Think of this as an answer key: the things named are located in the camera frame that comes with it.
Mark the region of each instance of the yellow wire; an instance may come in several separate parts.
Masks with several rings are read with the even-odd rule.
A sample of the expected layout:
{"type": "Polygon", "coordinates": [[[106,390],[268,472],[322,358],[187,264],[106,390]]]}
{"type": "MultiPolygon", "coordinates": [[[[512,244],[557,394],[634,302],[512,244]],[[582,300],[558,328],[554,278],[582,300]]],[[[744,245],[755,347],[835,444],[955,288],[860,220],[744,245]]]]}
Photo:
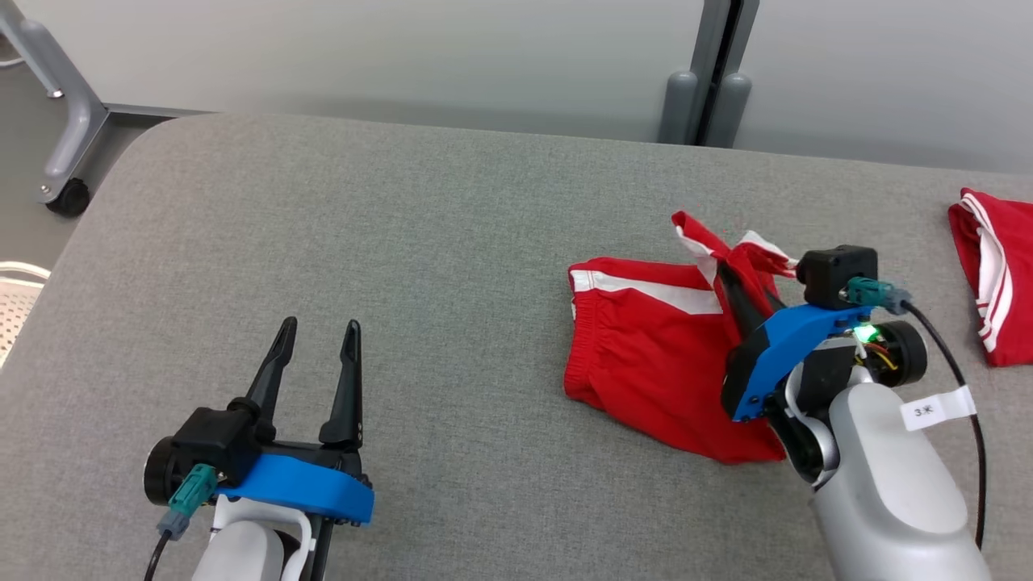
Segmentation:
{"type": "MultiPolygon", "coordinates": [[[[879,359],[881,359],[882,361],[884,361],[885,364],[886,364],[886,367],[888,367],[890,371],[897,371],[898,369],[900,369],[899,367],[897,367],[896,365],[894,365],[894,362],[889,361],[888,357],[882,355],[881,353],[879,353],[879,351],[877,351],[875,349],[872,349],[872,353],[874,353],[875,355],[877,355],[879,357],[879,359]]],[[[857,365],[860,365],[860,366],[865,365],[865,362],[862,361],[862,359],[859,357],[853,358],[853,362],[856,363],[857,365]]]]}
{"type": "Polygon", "coordinates": [[[897,369],[899,369],[896,365],[894,365],[894,362],[889,361],[888,357],[882,355],[880,351],[874,351],[874,353],[875,355],[879,356],[879,359],[886,362],[886,367],[888,367],[890,371],[897,371],[897,369]]]}

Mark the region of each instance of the black knob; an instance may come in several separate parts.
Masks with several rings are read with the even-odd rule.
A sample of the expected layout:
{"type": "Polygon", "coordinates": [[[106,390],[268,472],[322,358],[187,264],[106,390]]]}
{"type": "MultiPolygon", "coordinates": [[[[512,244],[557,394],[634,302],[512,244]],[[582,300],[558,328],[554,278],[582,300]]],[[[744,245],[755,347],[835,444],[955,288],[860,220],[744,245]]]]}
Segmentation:
{"type": "Polygon", "coordinates": [[[888,351],[888,359],[897,366],[896,370],[881,369],[876,377],[880,384],[896,388],[913,384],[926,374],[929,365],[929,353],[926,340],[912,325],[904,320],[890,320],[876,325],[881,337],[880,344],[888,351]]]}
{"type": "Polygon", "coordinates": [[[183,475],[176,465],[173,436],[165,436],[154,445],[144,464],[144,494],[151,503],[167,507],[181,484],[183,475]]]}

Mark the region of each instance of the green led light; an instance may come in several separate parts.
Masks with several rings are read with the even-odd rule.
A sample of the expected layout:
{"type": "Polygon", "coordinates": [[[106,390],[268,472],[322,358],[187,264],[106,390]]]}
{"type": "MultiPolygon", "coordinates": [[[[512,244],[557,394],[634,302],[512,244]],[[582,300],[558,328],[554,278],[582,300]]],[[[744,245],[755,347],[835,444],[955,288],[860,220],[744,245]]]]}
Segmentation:
{"type": "Polygon", "coordinates": [[[879,330],[874,325],[862,325],[860,327],[853,328],[853,334],[860,339],[860,342],[870,343],[878,338],[879,330]]]}

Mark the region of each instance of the robotic arm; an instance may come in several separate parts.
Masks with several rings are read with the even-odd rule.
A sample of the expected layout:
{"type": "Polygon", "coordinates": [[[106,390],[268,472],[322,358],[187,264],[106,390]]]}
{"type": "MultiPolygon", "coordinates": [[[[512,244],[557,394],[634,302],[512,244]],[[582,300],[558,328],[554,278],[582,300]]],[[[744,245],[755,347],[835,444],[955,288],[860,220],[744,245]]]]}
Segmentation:
{"type": "Polygon", "coordinates": [[[872,329],[872,306],[847,300],[877,278],[875,251],[808,252],[797,267],[808,304],[766,320],[733,273],[719,276],[745,337],[729,358],[722,405],[733,421],[769,420],[814,489],[837,578],[989,581],[961,491],[926,435],[906,428],[891,389],[925,373],[921,336],[901,320],[872,329]],[[855,329],[867,329],[866,340],[855,329]]]}
{"type": "Polygon", "coordinates": [[[319,444],[276,439],[273,415],[283,369],[293,353],[298,320],[288,317],[246,397],[225,410],[198,407],[176,435],[151,451],[144,491],[168,506],[147,577],[168,540],[177,541],[198,506],[215,504],[208,549],[195,581],[319,581],[335,525],[367,524],[373,486],[363,473],[362,344],[348,324],[341,377],[319,444]],[[301,538],[261,524],[296,526],[301,538]]]}

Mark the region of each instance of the green connector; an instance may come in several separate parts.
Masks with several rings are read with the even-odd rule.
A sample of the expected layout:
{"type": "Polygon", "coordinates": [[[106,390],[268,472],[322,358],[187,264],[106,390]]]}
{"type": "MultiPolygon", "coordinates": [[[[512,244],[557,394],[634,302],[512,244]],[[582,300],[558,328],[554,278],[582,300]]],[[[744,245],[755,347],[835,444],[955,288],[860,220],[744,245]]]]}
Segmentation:
{"type": "Polygon", "coordinates": [[[218,484],[219,478],[215,468],[208,464],[197,464],[187,478],[183,479],[183,484],[176,490],[176,494],[173,494],[168,509],[190,518],[215,494],[218,484]]]}
{"type": "Polygon", "coordinates": [[[863,307],[878,307],[885,302],[886,294],[893,288],[894,285],[888,282],[857,276],[846,283],[846,297],[843,299],[863,307]]]}
{"type": "Polygon", "coordinates": [[[894,314],[904,314],[902,303],[910,301],[911,294],[888,282],[855,276],[840,292],[840,298],[863,307],[882,307],[894,314]]]}

